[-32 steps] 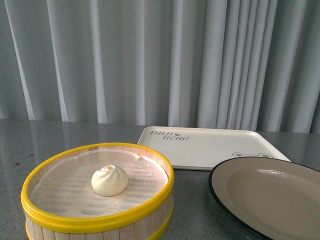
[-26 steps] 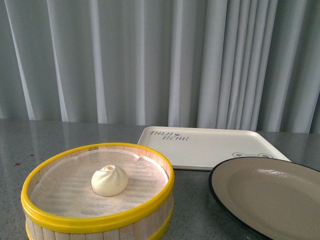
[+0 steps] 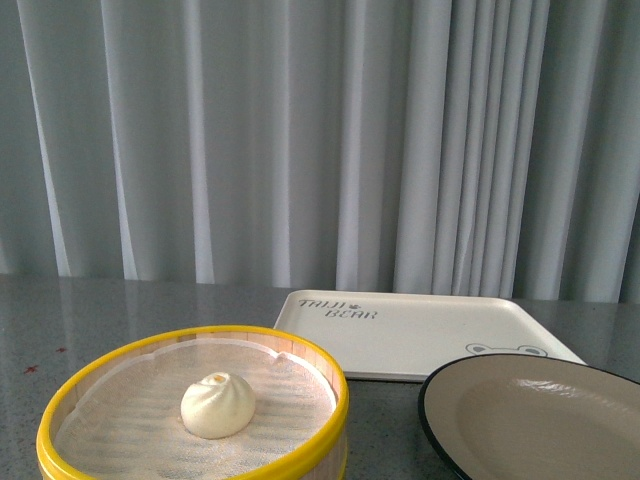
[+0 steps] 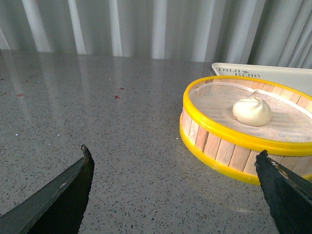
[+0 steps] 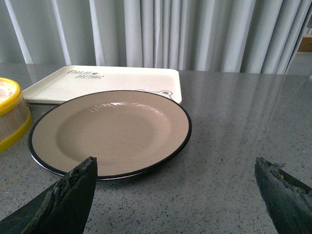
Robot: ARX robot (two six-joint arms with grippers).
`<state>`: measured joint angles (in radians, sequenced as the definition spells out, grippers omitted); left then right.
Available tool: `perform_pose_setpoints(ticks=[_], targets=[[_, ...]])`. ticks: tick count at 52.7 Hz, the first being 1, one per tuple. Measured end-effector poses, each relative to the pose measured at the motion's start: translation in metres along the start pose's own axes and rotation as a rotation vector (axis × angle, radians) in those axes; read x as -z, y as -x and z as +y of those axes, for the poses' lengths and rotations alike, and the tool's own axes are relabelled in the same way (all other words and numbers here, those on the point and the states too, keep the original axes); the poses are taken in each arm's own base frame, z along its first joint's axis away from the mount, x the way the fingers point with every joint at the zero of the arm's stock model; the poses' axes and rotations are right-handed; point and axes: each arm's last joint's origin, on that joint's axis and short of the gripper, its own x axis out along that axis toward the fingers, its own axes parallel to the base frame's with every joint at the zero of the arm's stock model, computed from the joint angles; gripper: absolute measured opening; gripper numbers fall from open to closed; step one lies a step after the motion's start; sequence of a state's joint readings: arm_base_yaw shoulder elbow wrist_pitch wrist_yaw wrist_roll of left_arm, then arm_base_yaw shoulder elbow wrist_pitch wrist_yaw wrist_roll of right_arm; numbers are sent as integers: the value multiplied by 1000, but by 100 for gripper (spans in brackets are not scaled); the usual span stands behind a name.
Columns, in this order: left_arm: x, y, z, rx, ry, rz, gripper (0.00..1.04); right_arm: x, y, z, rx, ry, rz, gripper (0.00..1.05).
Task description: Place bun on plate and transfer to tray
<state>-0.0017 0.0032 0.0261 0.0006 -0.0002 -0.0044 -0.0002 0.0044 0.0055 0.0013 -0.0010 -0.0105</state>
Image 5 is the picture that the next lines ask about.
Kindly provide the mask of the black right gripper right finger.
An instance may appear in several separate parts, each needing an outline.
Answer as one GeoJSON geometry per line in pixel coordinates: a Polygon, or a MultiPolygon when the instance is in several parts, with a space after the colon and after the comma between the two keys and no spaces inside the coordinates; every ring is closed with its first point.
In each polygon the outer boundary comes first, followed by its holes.
{"type": "Polygon", "coordinates": [[[267,212],[278,233],[310,234],[312,189],[282,167],[262,157],[255,161],[254,174],[267,212]]]}

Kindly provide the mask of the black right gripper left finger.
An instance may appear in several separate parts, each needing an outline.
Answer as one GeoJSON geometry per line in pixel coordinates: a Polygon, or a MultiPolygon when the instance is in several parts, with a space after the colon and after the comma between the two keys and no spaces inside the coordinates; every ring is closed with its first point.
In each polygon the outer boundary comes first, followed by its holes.
{"type": "Polygon", "coordinates": [[[2,234],[81,234],[92,206],[97,159],[89,157],[0,222],[2,234]]]}

